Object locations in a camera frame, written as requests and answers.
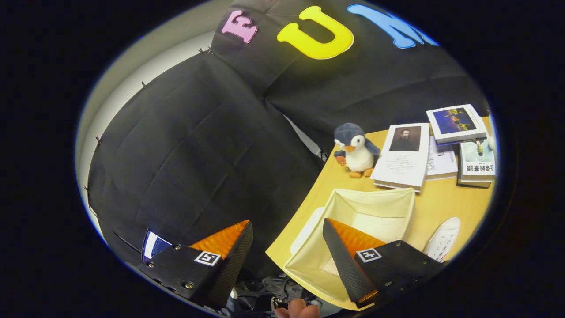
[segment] wooden table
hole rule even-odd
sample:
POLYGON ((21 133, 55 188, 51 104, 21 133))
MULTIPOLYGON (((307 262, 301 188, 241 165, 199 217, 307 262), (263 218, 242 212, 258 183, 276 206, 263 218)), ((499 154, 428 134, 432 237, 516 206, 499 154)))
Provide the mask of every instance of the wooden table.
MULTIPOLYGON (((483 117, 483 121, 490 132, 488 117, 483 117)), ((382 149, 387 133, 388 130, 373 132, 366 134, 366 138, 382 149)), ((291 244, 314 210, 325 206, 333 189, 341 188, 367 192, 391 190, 375 186, 373 180, 368 177, 350 178, 349 169, 346 166, 338 165, 333 158, 333 152, 337 150, 339 149, 335 146, 302 205, 266 251, 267 255, 281 269, 291 257, 291 244)), ((416 193, 415 209, 404 236, 408 244, 422 251, 433 233, 444 221, 451 217, 458 217, 461 220, 459 235, 444 260, 452 259, 469 241, 485 216, 494 188, 494 182, 487 189, 459 187, 456 186, 456 182, 456 178, 424 182, 422 192, 416 193)))

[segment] stuffed penguin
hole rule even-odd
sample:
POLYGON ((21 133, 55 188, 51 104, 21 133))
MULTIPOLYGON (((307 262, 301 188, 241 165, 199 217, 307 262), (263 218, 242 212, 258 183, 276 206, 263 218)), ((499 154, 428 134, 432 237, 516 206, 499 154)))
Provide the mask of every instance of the stuffed penguin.
POLYGON ((374 156, 381 152, 370 140, 365 138, 361 127, 353 123, 345 123, 337 127, 334 141, 341 151, 336 151, 335 157, 344 156, 351 170, 349 176, 361 178, 361 174, 369 177, 373 172, 374 156))

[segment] small red object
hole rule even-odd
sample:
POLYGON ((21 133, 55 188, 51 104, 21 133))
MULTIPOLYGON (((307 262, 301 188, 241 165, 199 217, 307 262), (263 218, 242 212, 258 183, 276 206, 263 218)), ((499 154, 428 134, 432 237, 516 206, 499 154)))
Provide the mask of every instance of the small red object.
POLYGON ((337 163, 340 166, 346 166, 347 165, 347 163, 345 162, 345 156, 337 156, 336 160, 337 160, 337 163))

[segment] black fabric backdrop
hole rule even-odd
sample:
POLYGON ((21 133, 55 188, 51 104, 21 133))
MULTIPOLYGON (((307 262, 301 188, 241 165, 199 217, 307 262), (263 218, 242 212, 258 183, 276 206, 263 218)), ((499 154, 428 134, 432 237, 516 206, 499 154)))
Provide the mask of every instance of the black fabric backdrop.
POLYGON ((250 219, 255 241, 244 273, 278 274, 264 252, 322 163, 283 115, 330 153, 333 130, 345 122, 384 130, 426 122, 429 109, 467 103, 487 114, 478 87, 440 46, 399 49, 368 19, 347 12, 353 3, 235 1, 219 23, 212 53, 169 69, 124 105, 101 136, 88 180, 89 204, 121 259, 141 261, 147 229, 192 244, 250 219), (330 41, 326 29, 298 19, 311 5, 352 31, 348 51, 315 60, 276 40, 283 26, 298 22, 312 37, 330 41), (259 28, 248 44, 221 33, 234 10, 259 28))

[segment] blue letter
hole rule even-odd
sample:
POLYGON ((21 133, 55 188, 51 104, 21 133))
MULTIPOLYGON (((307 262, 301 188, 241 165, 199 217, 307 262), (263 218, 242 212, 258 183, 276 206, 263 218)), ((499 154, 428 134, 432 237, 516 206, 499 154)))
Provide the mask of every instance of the blue letter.
POLYGON ((413 26, 407 24, 406 22, 402 21, 392 14, 385 15, 364 5, 352 5, 349 6, 347 10, 353 14, 362 15, 365 18, 369 19, 371 22, 378 25, 381 29, 383 29, 383 31, 392 36, 392 38, 394 39, 393 43, 397 48, 407 49, 416 46, 416 43, 414 43, 414 41, 417 41, 420 44, 424 44, 424 41, 426 41, 431 45, 439 45, 427 35, 422 33, 420 30, 414 28, 413 26), (399 31, 408 35, 414 41, 403 36, 399 31))

